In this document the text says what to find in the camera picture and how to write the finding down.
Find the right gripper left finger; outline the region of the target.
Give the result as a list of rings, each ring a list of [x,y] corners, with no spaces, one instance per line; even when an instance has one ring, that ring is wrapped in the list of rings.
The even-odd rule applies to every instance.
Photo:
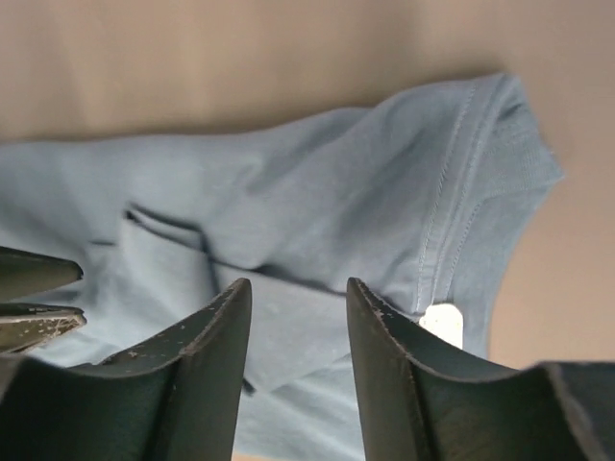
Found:
[[[249,339],[252,287],[97,365],[1,358],[5,460],[228,460]]]

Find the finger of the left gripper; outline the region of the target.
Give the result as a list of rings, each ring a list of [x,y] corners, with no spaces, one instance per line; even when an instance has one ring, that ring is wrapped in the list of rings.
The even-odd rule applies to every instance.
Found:
[[[85,324],[80,308],[2,303],[1,353],[30,351]]]
[[[53,290],[83,278],[71,260],[1,248],[1,299],[13,300]]]

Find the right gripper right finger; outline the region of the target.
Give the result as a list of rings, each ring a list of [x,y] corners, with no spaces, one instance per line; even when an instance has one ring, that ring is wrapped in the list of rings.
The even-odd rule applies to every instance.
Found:
[[[614,366],[514,370],[462,351],[347,283],[347,320],[369,460],[610,460]]]

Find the grey-blue t shirt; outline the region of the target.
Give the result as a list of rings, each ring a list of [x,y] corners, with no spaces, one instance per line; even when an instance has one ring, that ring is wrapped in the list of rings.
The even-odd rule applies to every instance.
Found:
[[[1,242],[84,270],[37,296],[85,312],[34,350],[61,366],[100,362],[249,279],[235,449],[360,460],[348,279],[413,319],[455,305],[464,349],[485,355],[511,254],[561,178],[520,81],[495,74],[259,132],[5,145]]]

